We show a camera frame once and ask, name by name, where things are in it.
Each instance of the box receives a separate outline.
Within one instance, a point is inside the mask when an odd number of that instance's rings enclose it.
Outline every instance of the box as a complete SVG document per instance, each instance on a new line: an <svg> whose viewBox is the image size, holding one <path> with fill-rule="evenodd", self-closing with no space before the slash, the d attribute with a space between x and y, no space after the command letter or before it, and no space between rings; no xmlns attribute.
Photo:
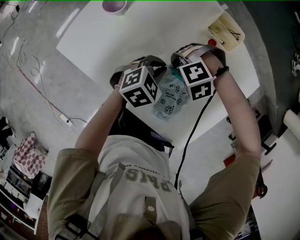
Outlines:
<svg viewBox="0 0 300 240"><path fill-rule="evenodd" d="M154 104L161 91L146 66L124 72L120 94L133 107Z"/></svg>
<svg viewBox="0 0 300 240"><path fill-rule="evenodd" d="M226 52L232 51L245 39L245 34L234 19L224 12L208 27L209 33L217 41L217 47Z"/></svg>
<svg viewBox="0 0 300 240"><path fill-rule="evenodd" d="M184 85L191 100L210 97L213 94L213 77L202 58L179 67Z"/></svg>

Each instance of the white cylinder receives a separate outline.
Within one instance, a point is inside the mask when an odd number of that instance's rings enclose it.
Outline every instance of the white cylinder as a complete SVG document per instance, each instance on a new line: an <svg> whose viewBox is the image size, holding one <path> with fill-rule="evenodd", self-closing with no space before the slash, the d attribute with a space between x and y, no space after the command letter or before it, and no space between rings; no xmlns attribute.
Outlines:
<svg viewBox="0 0 300 240"><path fill-rule="evenodd" d="M300 118L292 110L287 110L283 118L283 123L300 140Z"/></svg>

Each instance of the backpack strap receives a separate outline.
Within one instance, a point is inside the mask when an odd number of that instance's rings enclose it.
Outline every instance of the backpack strap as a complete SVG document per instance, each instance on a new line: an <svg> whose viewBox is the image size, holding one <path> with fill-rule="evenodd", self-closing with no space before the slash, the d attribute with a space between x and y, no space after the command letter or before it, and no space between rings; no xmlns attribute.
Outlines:
<svg viewBox="0 0 300 240"><path fill-rule="evenodd" d="M110 194L118 185L123 173L125 166L119 163L118 170L115 173L113 180L111 182ZM93 223L89 221L90 209L93 204L95 195L106 178L106 173L98 172L92 183L90 189L90 195L88 199L84 202L82 207L79 209L78 213L71 216L65 225L60 226L54 233L53 238L55 240L95 240L98 239L104 225L106 222L106 211L107 202L97 214Z"/></svg>
<svg viewBox="0 0 300 240"><path fill-rule="evenodd" d="M179 181L179 193L180 193L181 199L183 200L184 206L187 209L190 239L191 240L204 240L205 235L203 234L203 232L200 229L198 229L196 227L196 223L195 223L195 220L192 216L192 212L191 212L186 200L184 199L184 197L182 195L181 186L182 186L182 183L181 183L181 181Z"/></svg>

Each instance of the forearm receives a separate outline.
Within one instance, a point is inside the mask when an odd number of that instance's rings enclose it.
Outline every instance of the forearm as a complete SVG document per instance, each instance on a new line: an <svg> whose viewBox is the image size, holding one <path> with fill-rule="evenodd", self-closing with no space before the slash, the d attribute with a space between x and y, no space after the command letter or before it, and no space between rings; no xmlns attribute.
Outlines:
<svg viewBox="0 0 300 240"><path fill-rule="evenodd" d="M96 156L100 154L109 131L122 109L122 101L119 89L115 89L81 132L75 144L76 149L88 150Z"/></svg>
<svg viewBox="0 0 300 240"><path fill-rule="evenodd" d="M212 53L203 57L205 65L212 75L222 68L222 63ZM261 156L261 138L254 112L229 72L225 72L214 81L214 86L220 96L231 120L238 141L239 153Z"/></svg>

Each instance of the red checkered towel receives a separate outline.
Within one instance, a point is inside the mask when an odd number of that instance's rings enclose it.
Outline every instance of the red checkered towel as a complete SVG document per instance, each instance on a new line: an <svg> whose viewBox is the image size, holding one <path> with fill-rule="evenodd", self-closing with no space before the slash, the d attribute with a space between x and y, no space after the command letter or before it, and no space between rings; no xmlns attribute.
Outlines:
<svg viewBox="0 0 300 240"><path fill-rule="evenodd" d="M14 164L17 169L30 179L33 179L45 165L45 158L47 156L47 153L38 155L34 151L35 140L36 134L33 132L27 139L21 142L14 156Z"/></svg>

